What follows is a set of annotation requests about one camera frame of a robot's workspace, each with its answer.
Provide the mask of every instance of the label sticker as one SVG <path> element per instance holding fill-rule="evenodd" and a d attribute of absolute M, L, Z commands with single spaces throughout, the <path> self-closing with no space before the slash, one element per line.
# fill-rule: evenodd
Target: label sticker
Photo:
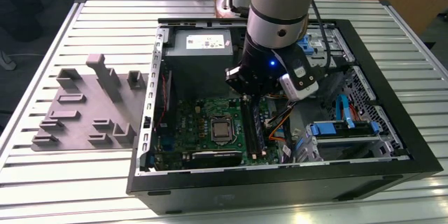
<path fill-rule="evenodd" d="M 187 35 L 186 49 L 221 49 L 223 46 L 223 35 Z"/>
<path fill-rule="evenodd" d="M 311 47 L 321 47 L 321 43 L 318 41 L 309 42 Z"/>
<path fill-rule="evenodd" d="M 290 149 L 286 145 L 282 146 L 282 152 L 286 154 L 287 157 L 290 157 Z"/>

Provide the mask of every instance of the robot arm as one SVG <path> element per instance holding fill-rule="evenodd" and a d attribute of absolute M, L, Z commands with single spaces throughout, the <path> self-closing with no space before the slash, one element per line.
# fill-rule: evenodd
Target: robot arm
<path fill-rule="evenodd" d="M 226 70 L 226 83 L 241 94 L 279 90 L 290 101 L 317 90 L 321 67 L 310 67 L 295 41 L 311 0 L 250 0 L 242 60 Z"/>

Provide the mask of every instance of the screw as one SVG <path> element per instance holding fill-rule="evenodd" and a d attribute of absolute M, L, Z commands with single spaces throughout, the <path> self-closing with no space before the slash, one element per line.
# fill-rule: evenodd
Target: screw
<path fill-rule="evenodd" d="M 283 37 L 286 35 L 286 30 L 281 29 L 279 31 L 277 31 L 277 35 L 279 37 Z"/>

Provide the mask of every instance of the mesh panel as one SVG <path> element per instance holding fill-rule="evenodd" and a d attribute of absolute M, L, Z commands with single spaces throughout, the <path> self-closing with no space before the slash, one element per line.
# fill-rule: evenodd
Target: mesh panel
<path fill-rule="evenodd" d="M 330 120 L 335 120 L 334 100 L 338 94 L 346 95 L 349 101 L 353 103 L 353 106 L 358 111 L 361 120 L 375 121 L 382 130 L 382 133 L 387 134 L 389 129 L 377 113 L 374 106 L 366 104 L 366 101 L 369 101 L 370 98 L 354 71 L 349 71 L 346 73 L 343 84 L 341 85 L 339 90 L 335 92 L 334 97 L 331 98 L 331 103 L 326 104 L 325 106 L 325 111 Z"/>

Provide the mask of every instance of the metal panel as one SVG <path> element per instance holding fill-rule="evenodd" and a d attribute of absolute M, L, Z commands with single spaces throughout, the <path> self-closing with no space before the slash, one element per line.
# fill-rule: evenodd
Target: metal panel
<path fill-rule="evenodd" d="M 317 1 L 317 7 L 322 18 L 353 21 L 445 171 L 362 201 L 239 209 L 194 217 L 157 217 L 123 193 L 130 150 L 37 153 L 29 145 L 57 91 L 54 76 L 59 69 L 73 67 L 79 73 L 89 73 L 83 66 L 86 54 L 98 52 L 105 54 L 105 64 L 118 73 L 129 69 L 147 72 L 157 18 L 214 17 L 213 3 L 89 0 L 78 10 L 75 22 L 65 21 L 61 38 L 55 38 L 58 42 L 47 53 L 51 57 L 45 73 L 34 78 L 39 82 L 25 94 L 27 102 L 21 102 L 15 109 L 19 121 L 6 127 L 3 136 L 9 145 L 0 157 L 0 167 L 5 162 L 0 170 L 0 219 L 10 223 L 115 222 L 145 218 L 170 223 L 426 223 L 429 220 L 446 223 L 448 84 L 441 71 L 434 70 L 439 66 L 415 44 L 417 38 L 402 30 L 399 20 L 375 1 Z"/>

